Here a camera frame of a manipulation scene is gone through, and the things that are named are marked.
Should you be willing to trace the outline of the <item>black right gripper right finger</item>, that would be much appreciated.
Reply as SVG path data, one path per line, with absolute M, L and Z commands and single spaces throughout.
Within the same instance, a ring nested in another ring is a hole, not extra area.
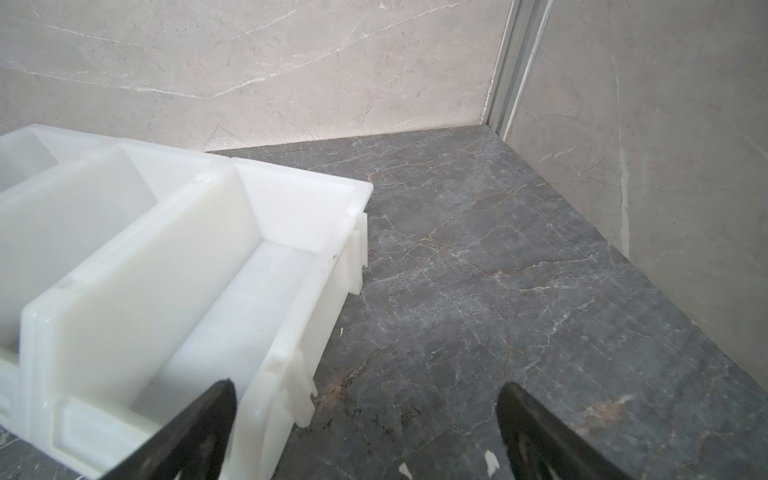
M 628 479 L 521 385 L 501 388 L 496 416 L 517 479 Z

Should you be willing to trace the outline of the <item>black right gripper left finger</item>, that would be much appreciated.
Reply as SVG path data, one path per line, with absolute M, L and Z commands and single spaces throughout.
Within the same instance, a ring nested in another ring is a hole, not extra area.
M 217 479 L 237 412 L 234 383 L 219 380 L 119 465 L 112 480 Z

